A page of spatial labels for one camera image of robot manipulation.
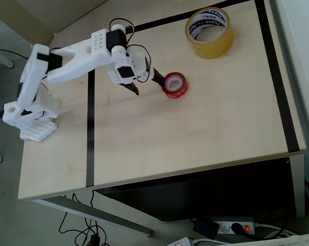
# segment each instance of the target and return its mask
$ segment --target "black power adapter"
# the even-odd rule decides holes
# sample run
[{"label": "black power adapter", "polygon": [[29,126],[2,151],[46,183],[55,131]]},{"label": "black power adapter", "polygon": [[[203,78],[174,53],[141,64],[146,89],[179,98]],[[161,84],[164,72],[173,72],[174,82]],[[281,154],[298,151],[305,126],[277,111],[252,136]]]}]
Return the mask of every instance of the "black power adapter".
[{"label": "black power adapter", "polygon": [[212,240],[216,238],[219,224],[206,218],[197,218],[196,220],[191,220],[191,222],[194,223],[193,231]]}]

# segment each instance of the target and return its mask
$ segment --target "clear tape roll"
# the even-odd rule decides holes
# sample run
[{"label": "clear tape roll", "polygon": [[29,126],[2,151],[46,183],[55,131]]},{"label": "clear tape roll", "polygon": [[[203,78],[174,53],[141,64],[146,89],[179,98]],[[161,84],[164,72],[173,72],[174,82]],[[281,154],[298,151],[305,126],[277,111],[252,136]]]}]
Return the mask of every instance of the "clear tape roll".
[{"label": "clear tape roll", "polygon": [[[223,33],[212,42],[200,42],[197,35],[205,28],[212,26],[224,27]],[[190,42],[193,52],[205,59],[213,59],[224,55],[232,46],[234,31],[230,18],[219,8],[208,7],[194,13],[186,23],[185,35]]]}]

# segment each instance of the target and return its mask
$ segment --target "wooden table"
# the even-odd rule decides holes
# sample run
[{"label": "wooden table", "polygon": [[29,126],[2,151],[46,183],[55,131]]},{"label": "wooden table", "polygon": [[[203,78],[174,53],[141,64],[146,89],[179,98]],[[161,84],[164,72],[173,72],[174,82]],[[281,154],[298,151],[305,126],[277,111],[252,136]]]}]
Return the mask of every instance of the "wooden table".
[{"label": "wooden table", "polygon": [[[115,17],[137,26],[217,2],[109,0],[60,31],[51,46],[89,38]],[[136,83],[136,96],[113,84],[105,67],[46,84],[62,99],[58,129],[40,143],[25,141],[18,198],[57,207],[64,198],[55,196],[84,189],[290,156],[297,213],[303,216],[306,146],[270,3],[237,2],[219,5],[227,6],[235,41],[217,59],[189,49],[187,19],[133,36],[131,43],[148,49],[161,74],[187,78],[189,89],[180,99],[166,97],[153,82]]]}]

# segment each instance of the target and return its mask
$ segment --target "red indicator light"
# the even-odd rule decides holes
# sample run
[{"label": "red indicator light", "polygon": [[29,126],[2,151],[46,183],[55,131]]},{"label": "red indicator light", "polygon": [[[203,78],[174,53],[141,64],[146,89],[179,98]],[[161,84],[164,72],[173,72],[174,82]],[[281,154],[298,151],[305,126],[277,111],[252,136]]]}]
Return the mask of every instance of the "red indicator light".
[{"label": "red indicator light", "polygon": [[250,232],[250,226],[248,224],[246,224],[244,226],[244,229],[245,229],[246,232]]}]

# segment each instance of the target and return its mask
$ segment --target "black tape line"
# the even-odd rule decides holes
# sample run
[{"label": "black tape line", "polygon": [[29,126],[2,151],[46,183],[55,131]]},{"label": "black tape line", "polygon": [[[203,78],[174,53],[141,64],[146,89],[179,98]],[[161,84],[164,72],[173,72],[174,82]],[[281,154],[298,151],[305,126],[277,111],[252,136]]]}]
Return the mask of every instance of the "black tape line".
[{"label": "black tape line", "polygon": [[[244,2],[248,2],[248,1],[250,1],[250,0],[226,0],[226,1],[222,1],[220,3],[212,4],[212,5],[207,6],[207,7],[203,7],[203,8],[216,7],[216,8],[222,9],[222,8],[225,8],[225,7],[228,7],[228,6],[231,6],[231,5],[240,4],[240,3],[244,3]],[[192,10],[192,11],[185,12],[185,13],[182,13],[182,14],[169,16],[169,17],[166,17],[166,18],[163,18],[163,19],[157,19],[157,20],[154,20],[152,22],[144,23],[144,24],[141,24],[141,25],[136,25],[134,27],[135,32],[150,29],[150,28],[153,28],[153,27],[162,26],[162,25],[172,23],[172,22],[181,21],[182,19],[190,18],[195,12],[197,12],[197,11],[203,9],[203,8]],[[133,32],[132,26],[126,27],[126,34],[130,34],[132,32]]]},{"label": "black tape line", "polygon": [[95,70],[88,73],[86,187],[94,186]]},{"label": "black tape line", "polygon": [[298,139],[293,125],[289,103],[287,102],[281,71],[278,66],[278,60],[276,56],[272,33],[268,23],[265,4],[263,0],[255,0],[255,4],[258,12],[263,42],[266,49],[269,69],[271,71],[274,84],[279,113],[282,119],[287,149],[289,153],[297,152],[300,151]]}]

